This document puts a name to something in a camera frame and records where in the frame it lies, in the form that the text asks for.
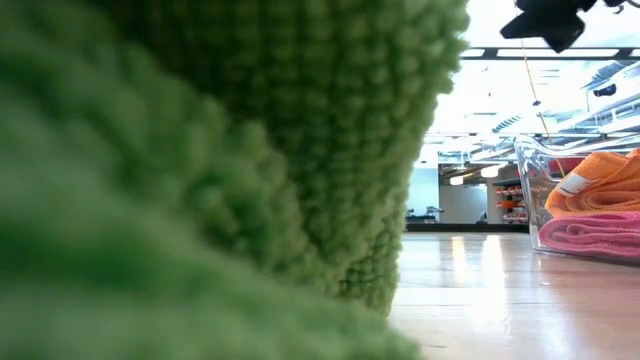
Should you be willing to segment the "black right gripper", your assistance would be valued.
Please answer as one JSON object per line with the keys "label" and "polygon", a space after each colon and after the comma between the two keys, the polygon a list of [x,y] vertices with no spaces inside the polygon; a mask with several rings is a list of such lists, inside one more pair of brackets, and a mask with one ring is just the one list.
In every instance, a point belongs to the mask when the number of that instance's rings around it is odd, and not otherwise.
{"label": "black right gripper", "polygon": [[[507,23],[500,34],[505,39],[542,38],[554,52],[561,53],[584,32],[585,24],[575,12],[589,11],[597,1],[514,0],[523,13]],[[546,12],[552,10],[568,13]]]}

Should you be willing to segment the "orange microfiber towel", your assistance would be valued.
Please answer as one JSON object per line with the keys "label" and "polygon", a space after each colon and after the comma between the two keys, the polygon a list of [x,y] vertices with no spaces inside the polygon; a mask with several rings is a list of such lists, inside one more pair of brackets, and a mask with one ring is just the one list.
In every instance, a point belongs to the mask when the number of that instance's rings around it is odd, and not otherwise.
{"label": "orange microfiber towel", "polygon": [[589,154],[550,192],[545,209],[554,218],[640,211],[640,148]]}

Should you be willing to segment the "clear plastic bin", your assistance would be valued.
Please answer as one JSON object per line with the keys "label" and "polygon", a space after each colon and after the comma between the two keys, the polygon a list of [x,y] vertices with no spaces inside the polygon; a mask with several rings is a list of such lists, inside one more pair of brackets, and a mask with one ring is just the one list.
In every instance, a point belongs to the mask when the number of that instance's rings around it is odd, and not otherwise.
{"label": "clear plastic bin", "polygon": [[545,209],[547,197],[555,186],[568,174],[560,175],[558,173],[551,173],[548,164],[551,159],[569,157],[586,158],[593,152],[613,152],[626,155],[637,148],[640,148],[640,134],[563,149],[554,149],[530,137],[518,138],[515,141],[515,150],[524,200],[529,217],[529,232],[533,248],[540,251],[560,254],[640,264],[640,260],[577,255],[551,250],[544,246],[538,238],[540,228],[548,221],[554,219]]}

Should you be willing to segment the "pink microfiber towel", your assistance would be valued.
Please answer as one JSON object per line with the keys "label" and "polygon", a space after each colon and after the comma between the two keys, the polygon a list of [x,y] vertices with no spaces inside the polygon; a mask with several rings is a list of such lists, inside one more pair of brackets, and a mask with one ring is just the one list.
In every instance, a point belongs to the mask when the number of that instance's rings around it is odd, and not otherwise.
{"label": "pink microfiber towel", "polygon": [[554,218],[538,231],[551,250],[640,260],[640,212],[611,212]]}

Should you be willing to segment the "green microfiber towel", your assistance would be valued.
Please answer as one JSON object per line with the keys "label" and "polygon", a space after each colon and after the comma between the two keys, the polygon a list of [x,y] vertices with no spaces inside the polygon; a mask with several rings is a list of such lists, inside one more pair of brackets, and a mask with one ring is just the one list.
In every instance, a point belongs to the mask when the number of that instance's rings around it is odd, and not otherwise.
{"label": "green microfiber towel", "polygon": [[0,360],[425,360],[387,320],[467,0],[0,0]]}

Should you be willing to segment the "black overhead beam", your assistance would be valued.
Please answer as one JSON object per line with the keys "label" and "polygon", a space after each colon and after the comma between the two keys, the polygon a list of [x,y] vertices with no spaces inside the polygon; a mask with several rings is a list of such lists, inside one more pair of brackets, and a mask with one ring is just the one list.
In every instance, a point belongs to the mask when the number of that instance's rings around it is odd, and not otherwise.
{"label": "black overhead beam", "polygon": [[637,61],[640,47],[575,47],[556,53],[541,47],[472,47],[462,52],[462,60],[519,61]]}

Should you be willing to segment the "black shelf with red bins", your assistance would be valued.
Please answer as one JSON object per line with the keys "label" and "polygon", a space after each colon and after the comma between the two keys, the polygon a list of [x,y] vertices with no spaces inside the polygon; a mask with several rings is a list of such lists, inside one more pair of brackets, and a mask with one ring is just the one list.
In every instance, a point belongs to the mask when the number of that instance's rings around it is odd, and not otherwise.
{"label": "black shelf with red bins", "polygon": [[492,184],[496,199],[492,201],[501,224],[524,225],[529,221],[523,188],[518,179],[499,180]]}

